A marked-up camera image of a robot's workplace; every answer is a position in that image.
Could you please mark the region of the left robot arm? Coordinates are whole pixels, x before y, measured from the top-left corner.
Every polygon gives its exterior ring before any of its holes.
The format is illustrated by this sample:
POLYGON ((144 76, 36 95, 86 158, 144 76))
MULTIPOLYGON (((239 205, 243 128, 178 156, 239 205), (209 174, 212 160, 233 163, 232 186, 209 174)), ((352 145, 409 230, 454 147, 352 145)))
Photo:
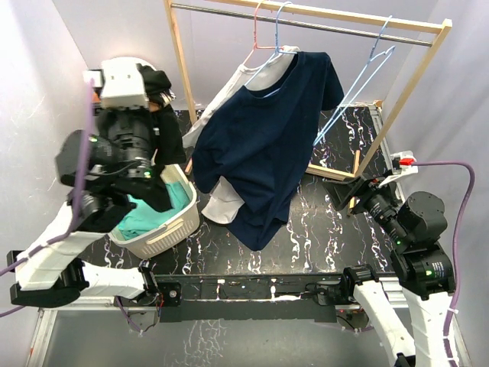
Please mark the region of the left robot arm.
POLYGON ((107 269, 80 258, 91 243, 109 234, 134 209, 136 198, 157 212, 171 209, 157 163, 161 125, 156 111, 103 109, 98 134, 72 132, 56 156, 63 185, 71 187, 53 222, 24 251, 8 253, 15 274, 11 303, 57 308, 81 296, 123 297, 148 305, 158 287, 148 268, 107 269))

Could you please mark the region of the navy blue t shirt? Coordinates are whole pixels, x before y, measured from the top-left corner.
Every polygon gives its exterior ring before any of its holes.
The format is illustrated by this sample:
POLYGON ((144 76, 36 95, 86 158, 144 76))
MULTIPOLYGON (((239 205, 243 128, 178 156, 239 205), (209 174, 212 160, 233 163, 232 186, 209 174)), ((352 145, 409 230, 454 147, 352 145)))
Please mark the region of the navy blue t shirt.
POLYGON ((225 178, 243 200, 227 225, 252 251, 262 250, 289 218, 290 202, 313 154, 323 111, 344 97, 330 56, 299 51, 271 86, 242 86, 210 118, 193 151, 203 193, 225 178))

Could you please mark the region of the pink wire hanger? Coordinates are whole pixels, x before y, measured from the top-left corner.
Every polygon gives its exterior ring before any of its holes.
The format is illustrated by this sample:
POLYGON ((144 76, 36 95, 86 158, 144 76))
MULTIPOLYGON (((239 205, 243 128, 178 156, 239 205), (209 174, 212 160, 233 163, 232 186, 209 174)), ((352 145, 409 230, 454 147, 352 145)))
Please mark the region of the pink wire hanger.
POLYGON ((260 6, 265 2, 265 0, 260 0, 255 7, 254 15, 253 15, 253 46, 251 48, 251 52, 246 56, 242 65, 245 66, 247 62, 251 59, 256 50, 273 50, 275 46, 260 46, 257 42, 257 13, 260 6))

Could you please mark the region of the light blue wire hanger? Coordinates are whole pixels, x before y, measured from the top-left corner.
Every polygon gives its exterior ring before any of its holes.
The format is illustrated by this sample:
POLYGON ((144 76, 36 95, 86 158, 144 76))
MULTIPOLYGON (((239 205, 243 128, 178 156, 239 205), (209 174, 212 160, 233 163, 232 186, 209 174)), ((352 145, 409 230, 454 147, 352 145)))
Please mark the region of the light blue wire hanger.
POLYGON ((287 6, 287 5, 292 5, 293 3, 291 1, 286 1, 284 2, 277 10, 276 18, 274 21, 275 24, 275 29, 274 29, 274 47, 273 47, 273 53, 270 55, 270 57, 260 66, 258 69, 255 71, 255 73, 252 75, 252 77, 244 83, 244 87, 248 87, 249 84, 260 74, 260 72, 267 67, 271 61, 273 61, 279 54, 295 54, 296 51, 287 51, 283 50, 283 46, 280 44, 280 36, 279 36, 279 18, 280 18, 280 13, 282 10, 287 6))

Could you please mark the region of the black printed t shirt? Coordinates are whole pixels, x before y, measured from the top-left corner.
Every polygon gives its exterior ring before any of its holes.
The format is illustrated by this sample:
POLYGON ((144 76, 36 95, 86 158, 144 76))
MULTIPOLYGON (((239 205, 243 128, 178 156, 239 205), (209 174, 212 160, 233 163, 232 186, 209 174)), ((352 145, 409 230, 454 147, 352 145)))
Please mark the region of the black printed t shirt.
POLYGON ((152 209, 164 212, 173 207, 160 174, 171 164, 186 161, 183 139, 171 106, 171 82, 165 72, 138 65, 148 107, 124 111, 127 137, 121 145, 129 159, 126 190, 152 209))

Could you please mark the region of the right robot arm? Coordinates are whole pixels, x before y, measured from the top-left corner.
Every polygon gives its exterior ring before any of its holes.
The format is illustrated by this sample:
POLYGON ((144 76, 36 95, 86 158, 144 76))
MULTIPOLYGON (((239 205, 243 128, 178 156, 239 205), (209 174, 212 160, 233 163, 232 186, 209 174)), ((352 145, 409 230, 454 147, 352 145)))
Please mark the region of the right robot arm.
POLYGON ((340 286, 342 297, 360 304, 368 315, 390 365, 457 365, 455 350, 446 350, 454 340, 446 317, 455 294, 455 269, 439 244, 448 226, 442 200, 417 191, 400 202, 388 177, 327 180, 324 187, 335 210, 356 200, 352 213, 368 213, 393 242, 390 261, 410 312, 411 331, 370 265, 346 268, 340 286))

